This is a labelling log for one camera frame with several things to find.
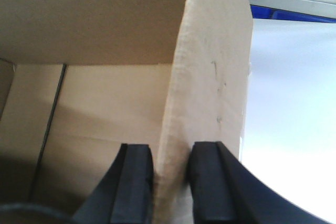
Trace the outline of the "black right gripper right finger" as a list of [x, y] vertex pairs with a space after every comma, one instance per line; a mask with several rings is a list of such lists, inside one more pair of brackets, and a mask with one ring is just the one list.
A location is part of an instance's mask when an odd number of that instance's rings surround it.
[[222, 142], [195, 142], [187, 176], [194, 223], [325, 223], [262, 183]]

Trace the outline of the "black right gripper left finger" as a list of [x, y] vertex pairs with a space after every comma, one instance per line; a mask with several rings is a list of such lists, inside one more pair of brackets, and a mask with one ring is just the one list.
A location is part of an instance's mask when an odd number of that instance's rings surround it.
[[153, 160], [146, 144], [121, 144], [108, 171], [73, 215], [75, 223], [151, 223]]

